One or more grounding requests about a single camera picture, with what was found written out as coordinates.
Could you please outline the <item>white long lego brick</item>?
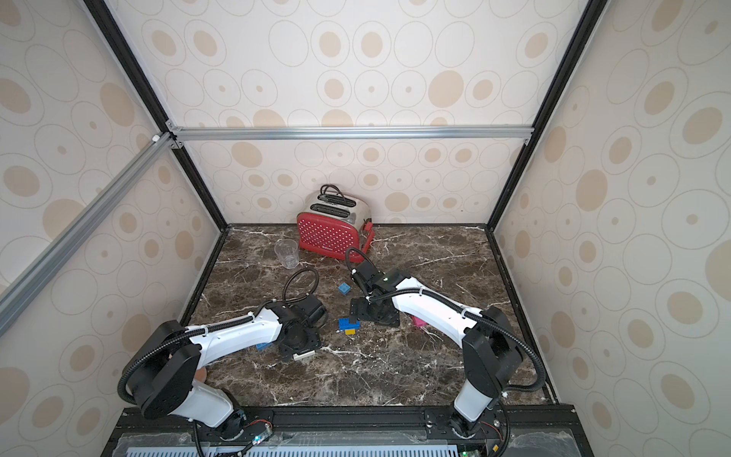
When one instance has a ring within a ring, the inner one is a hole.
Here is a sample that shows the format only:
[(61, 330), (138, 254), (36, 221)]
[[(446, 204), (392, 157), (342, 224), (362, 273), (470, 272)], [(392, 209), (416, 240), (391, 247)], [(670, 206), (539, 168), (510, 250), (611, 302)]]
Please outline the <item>white long lego brick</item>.
[(316, 350), (310, 350), (309, 352), (293, 354), (292, 360), (293, 361), (302, 361), (302, 360), (308, 359), (310, 357), (313, 357), (315, 355), (316, 355)]

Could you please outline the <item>blue lego brick front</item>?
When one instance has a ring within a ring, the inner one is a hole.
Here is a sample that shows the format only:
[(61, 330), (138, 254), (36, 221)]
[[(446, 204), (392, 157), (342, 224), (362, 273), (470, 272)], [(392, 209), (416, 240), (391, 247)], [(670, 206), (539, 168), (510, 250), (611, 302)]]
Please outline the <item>blue lego brick front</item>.
[(350, 318), (340, 318), (338, 320), (338, 329), (343, 331), (344, 329), (360, 329), (361, 323), (358, 320), (351, 320)]

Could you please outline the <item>magenta small lego brick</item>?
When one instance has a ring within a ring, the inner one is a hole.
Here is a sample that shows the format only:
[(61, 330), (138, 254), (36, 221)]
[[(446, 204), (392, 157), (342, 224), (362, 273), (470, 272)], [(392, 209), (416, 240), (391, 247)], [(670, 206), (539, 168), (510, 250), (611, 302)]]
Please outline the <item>magenta small lego brick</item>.
[(414, 325), (415, 325), (415, 326), (416, 326), (417, 328), (423, 328), (423, 327), (425, 327), (425, 326), (426, 326), (426, 322), (425, 322), (425, 321), (423, 321), (423, 320), (421, 320), (420, 318), (417, 318), (416, 316), (413, 316), (413, 317), (412, 317), (412, 321), (413, 321)]

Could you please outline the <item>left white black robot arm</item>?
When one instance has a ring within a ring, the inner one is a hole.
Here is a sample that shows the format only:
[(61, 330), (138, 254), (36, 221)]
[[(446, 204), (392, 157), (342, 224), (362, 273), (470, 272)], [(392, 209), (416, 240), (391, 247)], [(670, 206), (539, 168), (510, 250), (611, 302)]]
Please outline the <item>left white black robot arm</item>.
[(196, 379), (211, 363), (258, 345), (273, 345), (286, 362), (312, 356), (327, 309), (315, 291), (274, 298), (255, 312), (227, 321), (184, 327), (161, 324), (123, 368), (117, 394), (148, 420), (178, 416), (200, 423), (226, 441), (254, 425), (233, 396)]

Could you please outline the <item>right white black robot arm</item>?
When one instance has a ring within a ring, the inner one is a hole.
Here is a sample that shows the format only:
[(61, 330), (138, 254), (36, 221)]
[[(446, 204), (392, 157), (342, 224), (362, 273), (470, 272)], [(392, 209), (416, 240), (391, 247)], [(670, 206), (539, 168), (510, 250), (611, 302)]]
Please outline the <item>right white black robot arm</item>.
[(399, 327), (409, 314), (441, 331), (463, 354), (466, 381), (452, 404), (450, 426), (468, 438), (487, 409), (494, 409), (508, 392), (535, 392), (546, 384), (540, 356), (516, 336), (499, 308), (469, 307), (401, 272), (381, 272), (359, 249), (350, 248), (345, 262), (364, 294), (350, 304), (350, 321)]

